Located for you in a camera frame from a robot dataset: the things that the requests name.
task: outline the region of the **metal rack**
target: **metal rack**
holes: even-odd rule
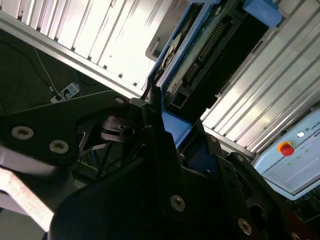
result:
[[[267,31],[202,116],[208,129],[252,153],[320,100],[320,3],[278,5],[283,21]]]
[[[146,49],[177,2],[0,0],[0,28],[128,98],[140,97],[154,65]],[[283,21],[202,116],[225,149],[250,158],[320,99],[320,2],[278,5]]]

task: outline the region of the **hex bolt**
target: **hex bolt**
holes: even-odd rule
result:
[[[65,154],[69,151],[69,145],[63,140],[56,139],[50,142],[49,149],[55,154]]]
[[[172,195],[170,197],[170,203],[171,206],[179,212],[183,212],[186,209],[185,201],[178,195]]]
[[[12,128],[11,134],[16,139],[28,140],[35,135],[35,132],[28,126],[15,126]]]
[[[244,234],[250,236],[252,234],[252,228],[250,224],[244,220],[243,218],[238,219],[238,225],[240,229],[244,232]]]

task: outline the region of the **gray floor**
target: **gray floor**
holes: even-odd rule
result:
[[[29,60],[6,43],[29,57],[40,76],[49,83],[33,47],[0,30],[0,99],[4,105],[0,103],[0,116],[49,104],[53,93],[36,75]],[[58,91],[75,82],[73,68],[41,51],[38,53]],[[108,89],[83,74],[79,77],[82,95]],[[41,240],[43,235],[43,230],[28,216],[8,210],[0,214],[1,240]]]

